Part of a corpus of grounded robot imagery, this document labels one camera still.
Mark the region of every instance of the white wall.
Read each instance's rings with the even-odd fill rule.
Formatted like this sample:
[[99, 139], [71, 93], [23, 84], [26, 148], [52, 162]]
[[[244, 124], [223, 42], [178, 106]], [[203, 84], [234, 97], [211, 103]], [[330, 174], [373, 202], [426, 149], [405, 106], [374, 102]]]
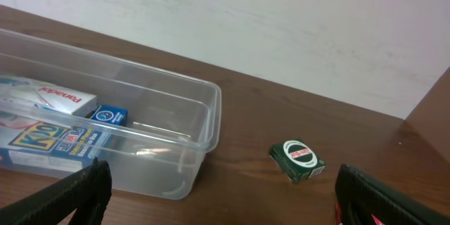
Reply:
[[450, 65], [450, 0], [0, 0], [405, 118]]

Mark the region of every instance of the plastic storage bin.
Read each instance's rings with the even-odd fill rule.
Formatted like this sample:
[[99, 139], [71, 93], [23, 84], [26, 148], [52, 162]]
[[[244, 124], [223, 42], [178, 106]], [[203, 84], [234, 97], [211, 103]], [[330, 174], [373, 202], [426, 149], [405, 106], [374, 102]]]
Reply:
[[[127, 127], [118, 127], [0, 101], [6, 113], [109, 133], [114, 145], [99, 154], [110, 165], [115, 189], [184, 198], [205, 154], [217, 145], [221, 91], [211, 82], [7, 30], [0, 30], [0, 72], [96, 94], [99, 103], [129, 111]], [[2, 162], [0, 167], [58, 178], [71, 173]]]

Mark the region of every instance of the box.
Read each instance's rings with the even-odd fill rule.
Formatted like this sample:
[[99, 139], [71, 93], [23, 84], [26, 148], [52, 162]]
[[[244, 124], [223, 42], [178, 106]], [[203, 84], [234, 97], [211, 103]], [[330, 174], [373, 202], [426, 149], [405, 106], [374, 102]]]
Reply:
[[125, 126], [127, 124], [128, 110], [110, 105], [100, 105], [90, 117], [92, 120]]
[[95, 95], [6, 73], [0, 73], [0, 99], [80, 117], [97, 107]]
[[110, 135], [0, 112], [0, 162], [65, 172], [90, 165]]
[[274, 144], [269, 155], [294, 184], [320, 174], [326, 166], [301, 139]]

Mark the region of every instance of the black object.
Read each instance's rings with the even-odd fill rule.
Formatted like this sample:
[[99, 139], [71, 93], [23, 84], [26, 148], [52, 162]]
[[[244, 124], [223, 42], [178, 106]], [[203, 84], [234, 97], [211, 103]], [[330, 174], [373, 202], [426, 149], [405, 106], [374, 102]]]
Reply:
[[335, 191], [344, 225], [375, 225], [372, 214], [387, 225], [450, 224], [449, 218], [350, 165], [341, 165]]
[[0, 210], [0, 224], [58, 224], [73, 210], [69, 225], [101, 223], [111, 197], [111, 173], [106, 161], [92, 165]]

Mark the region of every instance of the red object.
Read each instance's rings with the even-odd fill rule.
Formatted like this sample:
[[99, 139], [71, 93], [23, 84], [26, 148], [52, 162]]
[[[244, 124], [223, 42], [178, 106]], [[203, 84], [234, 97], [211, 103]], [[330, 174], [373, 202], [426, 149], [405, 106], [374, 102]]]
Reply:
[[[341, 220], [341, 216], [342, 216], [342, 210], [340, 209], [339, 204], [336, 204], [336, 222], [335, 222], [335, 225], [343, 225], [342, 220]], [[377, 217], [375, 217], [373, 214], [372, 214], [372, 218], [373, 218], [373, 221], [375, 222], [376, 225], [385, 225]]]

